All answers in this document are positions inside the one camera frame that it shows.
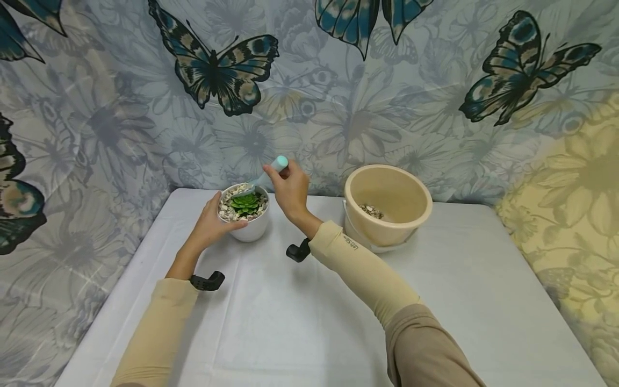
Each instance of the light blue spoon handle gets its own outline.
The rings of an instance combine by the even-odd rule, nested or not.
[[[278,172],[281,172],[282,170],[284,170],[284,168],[286,168],[288,166],[288,159],[286,159],[286,157],[284,157],[282,155],[279,155],[271,163],[271,166],[273,167],[274,170],[276,170]],[[251,184],[253,184],[253,185],[265,185],[269,181],[270,181],[269,175],[267,175],[266,172],[263,172],[262,175],[260,175],[260,177],[258,179],[252,181]]]

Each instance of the pebble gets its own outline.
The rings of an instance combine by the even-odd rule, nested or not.
[[[236,222],[237,220],[254,220],[255,218],[262,215],[264,211],[266,211],[267,203],[269,202],[269,199],[267,196],[261,195],[258,201],[259,203],[258,211],[255,214],[240,216],[239,214],[236,213],[234,208],[232,208],[232,206],[230,205],[230,200],[232,199],[232,195],[245,192],[248,189],[249,189],[249,184],[243,183],[243,184],[240,184],[234,187],[233,189],[230,189],[224,192],[222,200],[219,203],[219,216],[223,220],[225,220],[226,222]]]
[[[368,215],[373,216],[377,219],[382,219],[384,214],[382,211],[378,210],[375,207],[369,206],[367,204],[360,204],[359,207]]]

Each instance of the table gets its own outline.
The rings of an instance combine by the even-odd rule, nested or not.
[[[169,197],[56,386],[107,387],[176,251],[214,191]],[[389,386],[382,327],[339,277],[286,247],[303,235],[271,196],[272,223],[254,243],[224,238],[201,258],[200,294],[171,386]],[[309,197],[323,220],[343,221],[341,198]],[[432,309],[488,386],[605,386],[495,213],[436,203],[399,251],[381,257]]]

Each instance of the succulent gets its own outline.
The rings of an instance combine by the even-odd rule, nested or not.
[[[236,198],[232,198],[230,201],[230,207],[234,208],[234,211],[236,211],[239,215],[255,214],[258,211],[259,206],[259,197],[256,193],[237,196]]]

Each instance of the beige sleeve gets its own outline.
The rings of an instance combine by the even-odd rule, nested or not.
[[[485,386],[425,305],[409,305],[396,313],[385,335],[387,372],[395,387]]]
[[[342,227],[323,223],[309,247],[385,328],[388,373],[394,386],[483,386],[419,295],[382,259],[344,235]]]
[[[346,286],[372,309],[386,327],[407,305],[420,303],[419,295],[382,259],[342,233],[342,227],[323,223],[309,243],[311,253],[338,273]]]
[[[189,281],[159,280],[111,387],[165,387],[185,321],[196,303],[198,291]]]

